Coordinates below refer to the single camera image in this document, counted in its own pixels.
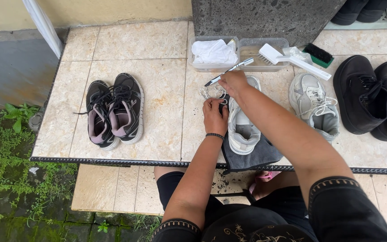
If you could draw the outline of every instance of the scrub brush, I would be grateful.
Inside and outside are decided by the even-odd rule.
[[[267,43],[259,50],[258,57],[268,65],[276,65],[279,62],[289,61],[290,63],[298,66],[299,68],[311,72],[312,74],[324,80],[329,80],[331,78],[331,74],[328,74],[308,63],[305,63],[302,60],[296,58],[295,56],[284,56],[278,50],[276,50]]]
[[[316,63],[323,68],[328,68],[328,66],[334,60],[330,53],[320,49],[312,43],[307,44],[302,52],[309,53],[313,63]]]

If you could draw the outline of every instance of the person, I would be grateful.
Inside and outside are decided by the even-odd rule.
[[[248,85],[243,71],[219,84],[255,126],[292,163],[253,191],[252,205],[223,205],[210,195],[223,139],[209,135],[187,169],[155,167],[164,207],[153,242],[387,241],[387,224],[343,158],[307,124]],[[228,108],[204,102],[206,133],[224,136]]]

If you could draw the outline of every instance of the black beaded bracelet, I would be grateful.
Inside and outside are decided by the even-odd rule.
[[[214,136],[218,136],[219,138],[222,138],[222,140],[225,140],[225,137],[223,137],[222,135],[220,134],[215,134],[215,133],[208,133],[206,134],[206,137],[209,136],[209,135],[214,135]]]

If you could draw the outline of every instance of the white curtain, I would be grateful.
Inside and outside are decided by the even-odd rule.
[[[49,20],[47,15],[40,8],[40,5],[35,0],[22,0],[29,15],[37,26],[38,31],[44,37],[46,42],[49,44],[55,55],[60,58],[62,52],[62,42],[58,38],[55,29],[53,28],[52,22]]]

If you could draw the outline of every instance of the tiled table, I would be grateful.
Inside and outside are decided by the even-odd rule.
[[[217,73],[196,72],[188,63],[187,43],[192,22],[149,22],[73,28],[68,36],[32,160],[89,164],[164,164],[186,166],[205,131],[199,88]],[[387,61],[387,30],[324,30],[314,42],[332,53],[327,72],[353,54],[365,55],[373,67]],[[278,72],[247,73],[258,77],[262,91],[294,113],[288,85],[304,71],[288,66]],[[135,76],[144,95],[144,134],[134,145],[102,151],[89,141],[86,90],[94,80],[109,85],[121,72]],[[335,97],[332,79],[322,80]],[[363,173],[387,173],[387,142],[370,134],[354,135],[341,124],[333,146],[352,168]],[[218,167],[224,167],[220,154]],[[287,168],[286,158],[273,164]]]

